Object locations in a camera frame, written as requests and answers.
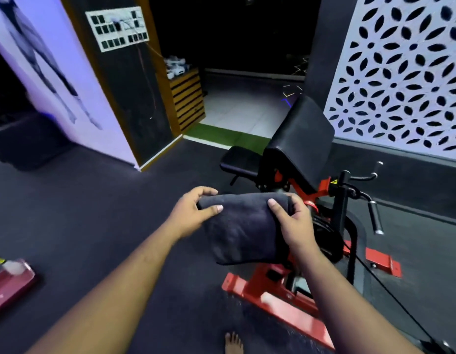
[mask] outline handle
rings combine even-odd
[[[369,201],[367,203],[369,208],[369,214],[371,215],[371,220],[373,222],[373,229],[376,235],[383,235],[384,230],[382,229],[382,224],[380,223],[380,216],[378,215],[377,202]]]

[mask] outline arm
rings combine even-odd
[[[312,291],[331,340],[339,354],[423,354],[405,339],[321,253],[315,242],[310,211],[302,199],[291,217],[273,199],[268,201],[282,234]]]
[[[128,349],[149,296],[172,246],[223,207],[197,210],[198,187],[185,194],[166,222],[121,265],[63,316],[27,354],[123,354]]]

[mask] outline right hand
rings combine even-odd
[[[286,193],[285,195],[290,196],[294,203],[295,213],[292,216],[289,216],[274,199],[267,201],[269,208],[280,222],[285,242],[290,247],[290,250],[294,252],[319,250],[315,241],[310,210],[298,195],[294,193]]]

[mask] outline wooden slat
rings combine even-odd
[[[187,104],[189,104],[194,99],[196,99],[198,97],[201,97],[201,96],[202,96],[202,91],[201,91],[201,88],[200,88],[197,92],[195,92],[194,94],[190,95],[189,97],[187,97],[186,99],[181,101],[179,104],[177,104],[175,106],[175,109],[177,111],[177,116],[179,116],[181,114],[179,112],[180,112],[180,110],[182,110],[182,108],[184,108]]]
[[[192,77],[195,74],[198,74],[198,68],[191,69],[187,73],[184,73],[183,75],[180,75],[180,76],[172,79],[170,82],[170,87],[174,88],[175,86],[182,83],[183,81],[186,81],[187,79],[189,79],[190,77]]]
[[[184,114],[183,116],[181,116],[179,118],[179,124],[183,123],[185,119],[190,118],[193,114],[198,113],[200,109],[203,109],[205,111],[205,107],[203,106],[203,103],[200,103],[194,109],[191,109],[190,111],[188,111],[187,114]]]
[[[177,118],[178,117],[181,117],[184,115],[184,113],[188,112],[191,108],[193,108],[195,105],[197,105],[197,103],[200,103],[202,102],[203,103],[203,97],[201,95],[199,95],[198,97],[196,97],[193,101],[191,101],[190,103],[187,103],[186,106],[184,106],[183,108],[180,108],[177,112]]]
[[[182,131],[186,132],[187,130],[192,128],[195,124],[198,124],[202,119],[205,119],[205,117],[206,117],[205,113],[202,113],[198,118],[191,120],[190,122],[188,122],[188,124],[184,124]]]
[[[175,103],[175,107],[177,109],[177,102],[183,100],[185,97],[187,97],[190,93],[192,92],[195,92],[197,90],[201,89],[201,86],[200,86],[200,83],[196,83],[194,84],[193,86],[191,86],[190,88],[187,88],[185,91],[183,91],[182,93],[180,93],[177,97],[174,97],[173,98],[173,101]]]
[[[190,78],[187,82],[182,83],[179,87],[172,89],[172,96],[175,97],[177,94],[182,93],[184,90],[190,88],[198,82],[200,82],[200,77],[198,77],[198,75],[196,75],[193,78]]]
[[[200,116],[200,114],[204,113],[205,109],[201,108],[197,112],[193,113],[190,117],[185,118],[183,121],[180,122],[180,128],[182,129],[188,123],[191,123],[193,119],[196,119]]]

